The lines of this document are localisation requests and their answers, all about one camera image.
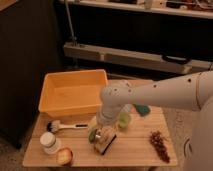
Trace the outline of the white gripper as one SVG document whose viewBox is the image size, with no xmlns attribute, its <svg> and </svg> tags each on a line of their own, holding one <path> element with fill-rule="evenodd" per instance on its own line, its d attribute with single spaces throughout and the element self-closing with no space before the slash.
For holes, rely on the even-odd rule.
<svg viewBox="0 0 213 171">
<path fill-rule="evenodd" d="M 103 104 L 96 114 L 97 123 L 102 126 L 113 125 L 118 120 L 119 112 L 119 106 L 108 106 Z"/>
</svg>

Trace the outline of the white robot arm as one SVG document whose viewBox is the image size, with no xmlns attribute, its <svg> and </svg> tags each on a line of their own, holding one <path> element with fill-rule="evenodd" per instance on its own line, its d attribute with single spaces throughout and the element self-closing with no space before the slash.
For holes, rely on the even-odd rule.
<svg viewBox="0 0 213 171">
<path fill-rule="evenodd" d="M 213 70 L 133 87 L 128 81 L 101 90 L 97 122 L 113 125 L 126 104 L 180 108 L 199 112 L 184 171 L 213 171 Z"/>
</svg>

